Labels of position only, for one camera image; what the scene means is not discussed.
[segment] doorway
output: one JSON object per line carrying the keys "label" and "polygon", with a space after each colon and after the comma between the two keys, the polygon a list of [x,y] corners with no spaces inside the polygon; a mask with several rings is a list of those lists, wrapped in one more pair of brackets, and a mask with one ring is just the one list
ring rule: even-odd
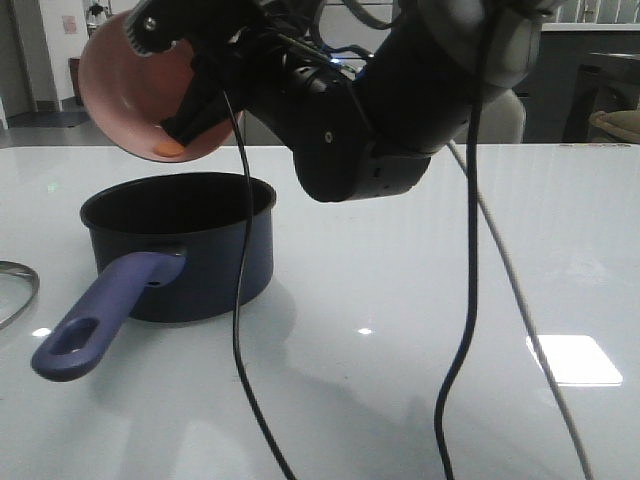
{"label": "doorway", "polygon": [[29,80],[11,0],[0,0],[0,98],[7,117],[32,111]]}

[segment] orange food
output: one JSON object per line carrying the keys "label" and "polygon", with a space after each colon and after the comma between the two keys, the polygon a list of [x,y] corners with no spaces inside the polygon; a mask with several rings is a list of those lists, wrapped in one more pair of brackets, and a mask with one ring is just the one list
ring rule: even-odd
{"label": "orange food", "polygon": [[184,147],[175,140],[166,140],[153,147],[153,153],[161,157],[173,158],[184,153]]}

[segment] handle hole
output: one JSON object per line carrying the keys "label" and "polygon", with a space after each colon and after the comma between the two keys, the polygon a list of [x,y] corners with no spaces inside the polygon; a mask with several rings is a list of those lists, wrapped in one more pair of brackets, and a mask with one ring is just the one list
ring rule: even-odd
{"label": "handle hole", "polygon": [[67,355],[85,346],[91,334],[98,327],[97,318],[78,318],[67,323],[58,341],[53,345],[53,355]]}

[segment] pot handle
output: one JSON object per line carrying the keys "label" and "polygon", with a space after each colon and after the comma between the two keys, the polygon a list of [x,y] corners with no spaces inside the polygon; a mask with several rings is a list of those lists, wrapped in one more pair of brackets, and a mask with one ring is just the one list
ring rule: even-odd
{"label": "pot handle", "polygon": [[160,252],[134,252],[112,261],[38,347],[31,367],[55,382],[89,373],[145,287],[172,282],[184,263],[183,255]]}

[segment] white table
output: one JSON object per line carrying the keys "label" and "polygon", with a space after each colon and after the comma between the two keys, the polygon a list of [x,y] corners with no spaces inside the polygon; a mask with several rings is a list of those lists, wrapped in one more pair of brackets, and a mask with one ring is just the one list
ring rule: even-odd
{"label": "white table", "polygon": [[[441,479],[432,411],[466,311],[465,179],[446,151],[394,198],[320,204],[287,150],[252,148],[278,192],[275,274],[242,311],[248,374],[300,480]],[[29,367],[95,278],[82,202],[122,181],[240,171],[223,148],[184,165],[114,147],[0,150],[0,258],[33,267],[36,303],[0,331],[0,478],[276,480],[231,355],[231,317],[129,320],[86,377]],[[596,478],[640,472],[640,148],[486,146],[480,183],[541,334],[593,337],[618,386],[563,386]],[[458,480],[580,479],[481,225],[478,330],[447,408]]]}

